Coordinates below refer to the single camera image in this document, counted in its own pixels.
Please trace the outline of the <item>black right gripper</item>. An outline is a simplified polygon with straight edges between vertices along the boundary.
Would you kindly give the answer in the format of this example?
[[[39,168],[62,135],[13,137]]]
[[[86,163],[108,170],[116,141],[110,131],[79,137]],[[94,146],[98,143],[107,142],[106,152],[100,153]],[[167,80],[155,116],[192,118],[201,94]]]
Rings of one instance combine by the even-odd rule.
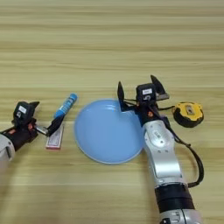
[[[164,95],[165,89],[162,83],[158,80],[158,78],[154,75],[151,75],[150,78],[153,85],[156,88],[156,92],[159,95]],[[158,113],[158,105],[156,103],[152,104],[149,104],[148,102],[140,103],[137,100],[135,100],[134,102],[127,101],[124,98],[123,85],[120,81],[118,82],[117,87],[117,97],[120,103],[121,111],[122,112],[133,111],[137,115],[142,126],[144,126],[147,122],[152,122],[156,120],[163,121],[165,126],[170,125],[168,118]]]

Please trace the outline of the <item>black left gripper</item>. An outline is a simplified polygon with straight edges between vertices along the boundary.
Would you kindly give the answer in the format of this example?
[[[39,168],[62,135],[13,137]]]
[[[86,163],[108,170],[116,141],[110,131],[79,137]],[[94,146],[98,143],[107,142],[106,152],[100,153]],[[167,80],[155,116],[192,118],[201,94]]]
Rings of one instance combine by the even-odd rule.
[[[39,105],[38,101],[29,103],[30,108],[35,110]],[[64,116],[60,115],[52,120],[48,128],[40,127],[36,124],[36,119],[32,118],[27,124],[14,124],[11,128],[1,132],[13,144],[15,151],[18,151],[23,145],[31,143],[38,134],[50,137],[60,127],[64,120]]]

